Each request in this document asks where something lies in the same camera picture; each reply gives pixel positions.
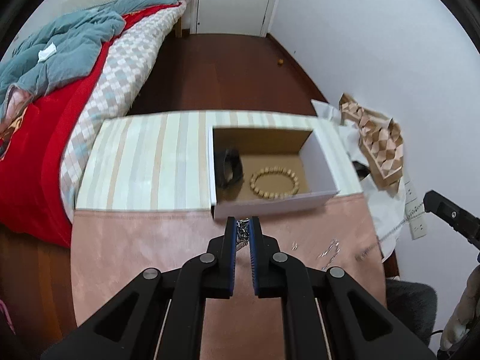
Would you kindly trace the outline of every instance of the power outlet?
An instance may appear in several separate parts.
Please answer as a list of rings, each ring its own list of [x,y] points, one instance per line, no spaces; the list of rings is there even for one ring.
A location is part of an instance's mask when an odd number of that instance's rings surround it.
[[[423,201],[418,198],[417,192],[405,168],[403,168],[403,180],[406,195],[405,215],[409,222],[412,239],[417,239],[427,234],[427,225],[423,217],[425,214]]]

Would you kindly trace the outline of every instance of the black watch strap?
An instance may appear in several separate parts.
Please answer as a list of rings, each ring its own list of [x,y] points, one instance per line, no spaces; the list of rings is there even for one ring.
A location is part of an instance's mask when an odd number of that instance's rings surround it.
[[[227,179],[227,164],[230,164],[232,178]],[[240,160],[240,154],[237,149],[226,149],[214,152],[215,185],[217,187],[228,188],[243,180],[243,167]]]

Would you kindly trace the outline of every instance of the cardboard box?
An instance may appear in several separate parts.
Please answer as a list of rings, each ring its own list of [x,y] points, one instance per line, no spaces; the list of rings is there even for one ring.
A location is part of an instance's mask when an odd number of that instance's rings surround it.
[[[222,190],[215,185],[214,152],[231,148],[240,153],[243,181]],[[338,193],[322,143],[312,130],[211,128],[208,160],[214,219],[309,210],[321,206]],[[265,167],[292,169],[300,183],[298,193],[284,199],[263,199],[253,193],[250,178]],[[290,191],[293,187],[291,180],[282,175],[260,177],[256,185],[264,191],[276,193]]]

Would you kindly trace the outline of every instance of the wooden bead bracelet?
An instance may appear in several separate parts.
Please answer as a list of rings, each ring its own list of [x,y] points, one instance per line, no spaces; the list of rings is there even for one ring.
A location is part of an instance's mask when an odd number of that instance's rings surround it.
[[[291,191],[285,192],[285,193],[274,193],[274,192],[262,191],[260,188],[255,186],[255,183],[257,182],[257,179],[259,177],[264,175],[287,176],[289,179],[292,180],[294,187]],[[291,169],[282,168],[281,166],[266,167],[266,168],[260,169],[257,173],[254,173],[250,179],[250,189],[252,190],[252,192],[264,199],[283,199],[292,195],[296,195],[299,191],[299,185],[300,185],[299,178],[297,177],[295,172],[292,171]]]

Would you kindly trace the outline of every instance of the wooden floor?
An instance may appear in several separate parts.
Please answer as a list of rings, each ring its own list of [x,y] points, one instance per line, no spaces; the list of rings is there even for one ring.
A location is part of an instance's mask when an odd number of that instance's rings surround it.
[[[312,98],[324,100],[269,39],[169,36],[129,115],[194,109],[315,115]]]
[[[268,39],[169,36],[129,114],[239,109],[315,115],[310,99],[322,100],[321,93],[287,58],[278,66],[279,58],[282,52]],[[75,328],[70,251],[0,226],[0,299],[32,354],[61,339]]]

